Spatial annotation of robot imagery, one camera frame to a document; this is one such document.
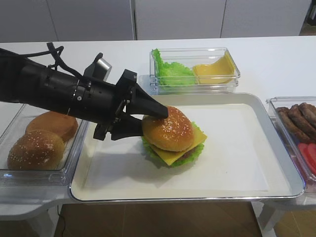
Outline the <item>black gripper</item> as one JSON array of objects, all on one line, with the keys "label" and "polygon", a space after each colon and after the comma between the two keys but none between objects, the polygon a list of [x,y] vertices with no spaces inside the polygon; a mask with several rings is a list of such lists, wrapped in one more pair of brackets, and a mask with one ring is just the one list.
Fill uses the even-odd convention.
[{"label": "black gripper", "polygon": [[107,133],[111,140],[143,136],[142,120],[131,115],[168,117],[168,108],[147,94],[136,80],[135,72],[124,70],[116,84],[91,79],[91,87],[78,87],[74,117],[97,124],[94,139],[104,140]]}]

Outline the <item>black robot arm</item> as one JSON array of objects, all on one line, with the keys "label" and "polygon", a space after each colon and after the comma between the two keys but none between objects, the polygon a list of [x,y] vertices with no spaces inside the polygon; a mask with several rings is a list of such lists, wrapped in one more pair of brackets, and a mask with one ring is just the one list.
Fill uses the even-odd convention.
[{"label": "black robot arm", "polygon": [[106,82],[110,65],[99,53],[83,74],[61,59],[62,47],[48,46],[54,63],[45,66],[32,54],[0,51],[0,99],[69,115],[96,124],[93,137],[112,140],[142,136],[137,115],[159,119],[168,109],[147,94],[137,83],[137,75],[124,70],[116,84]]}]

